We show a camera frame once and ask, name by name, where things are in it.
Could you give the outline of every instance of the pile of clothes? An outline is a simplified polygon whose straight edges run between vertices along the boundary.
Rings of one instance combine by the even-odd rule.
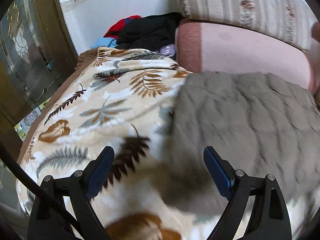
[[[148,49],[174,57],[175,30],[182,19],[183,16],[177,12],[143,18],[130,16],[111,26],[91,48]]]

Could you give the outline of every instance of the light blue cloth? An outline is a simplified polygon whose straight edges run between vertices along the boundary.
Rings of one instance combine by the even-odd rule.
[[[115,48],[117,46],[116,44],[117,40],[115,38],[99,38],[97,41],[91,45],[91,48],[98,48],[98,47],[108,47],[108,48]]]

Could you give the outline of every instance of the gray fabric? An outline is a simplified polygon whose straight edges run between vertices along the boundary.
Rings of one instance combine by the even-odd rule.
[[[220,196],[203,162],[213,146],[249,176],[274,174],[286,201],[315,189],[320,171],[320,113],[298,85],[263,73],[190,74],[174,110],[166,204],[216,215]]]

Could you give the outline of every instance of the black cable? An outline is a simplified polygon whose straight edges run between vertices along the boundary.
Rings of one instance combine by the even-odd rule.
[[[26,186],[33,194],[44,200],[51,208],[53,208],[57,213],[64,217],[77,231],[82,235],[81,229],[78,221],[59,203],[57,203],[52,197],[50,197],[46,192],[44,192],[38,184],[36,184],[25,171],[14,161],[11,155],[8,153],[6,148],[0,142],[0,159],[13,175],[21,181],[21,183]]]

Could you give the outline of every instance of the blue gripper pad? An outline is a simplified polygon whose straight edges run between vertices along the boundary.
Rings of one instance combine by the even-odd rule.
[[[115,152],[112,147],[106,146],[95,161],[100,161],[88,180],[87,194],[88,200],[96,197],[102,188],[102,184],[109,174],[110,168],[115,159]]]
[[[231,179],[227,176],[218,160],[214,157],[209,147],[206,147],[203,152],[204,164],[207,167],[214,183],[219,190],[221,196],[230,200],[232,197],[232,183]]]

